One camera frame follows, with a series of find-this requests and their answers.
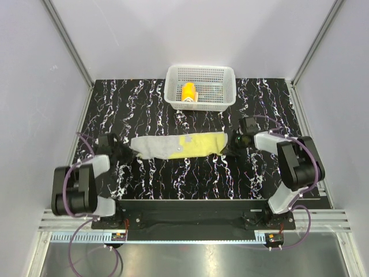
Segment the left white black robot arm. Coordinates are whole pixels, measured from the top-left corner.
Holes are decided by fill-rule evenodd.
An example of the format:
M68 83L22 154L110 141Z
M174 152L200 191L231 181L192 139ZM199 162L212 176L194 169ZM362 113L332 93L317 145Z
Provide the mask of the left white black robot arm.
M124 223L124 214L118 211L114 199L100 197L97 194L96 179L111 171L117 164L129 164L138 152L119 141L115 133L101 134L93 143L89 136L77 133L77 137L87 146L90 155L70 166L57 167L54 170L51 210L55 216L81 218L104 217L104 221L113 229Z

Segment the grey and orange towel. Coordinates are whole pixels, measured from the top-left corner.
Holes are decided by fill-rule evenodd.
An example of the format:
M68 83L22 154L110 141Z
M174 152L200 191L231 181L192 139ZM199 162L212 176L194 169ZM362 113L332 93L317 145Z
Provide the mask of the grey and orange towel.
M185 83L182 86L181 101L183 102L198 101L198 92L196 91L194 83Z

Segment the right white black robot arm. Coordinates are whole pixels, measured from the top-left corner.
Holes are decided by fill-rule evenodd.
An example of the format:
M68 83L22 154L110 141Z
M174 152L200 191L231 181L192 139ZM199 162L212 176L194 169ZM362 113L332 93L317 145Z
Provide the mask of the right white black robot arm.
M313 139L282 135L277 133L280 129L275 119L265 115L243 117L221 151L222 155L239 156L242 150L253 147L277 156L281 184L267 200L262 214L263 225L269 229L280 225L282 216L293 210L296 201L325 178Z

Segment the grey towel yellow frog print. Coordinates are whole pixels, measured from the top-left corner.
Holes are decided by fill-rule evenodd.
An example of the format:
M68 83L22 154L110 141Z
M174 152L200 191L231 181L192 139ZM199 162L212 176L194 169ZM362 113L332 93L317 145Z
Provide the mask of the grey towel yellow frog print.
M185 159L220 155L228 142L224 132L190 133L170 136L141 136L131 140L130 148L141 159Z

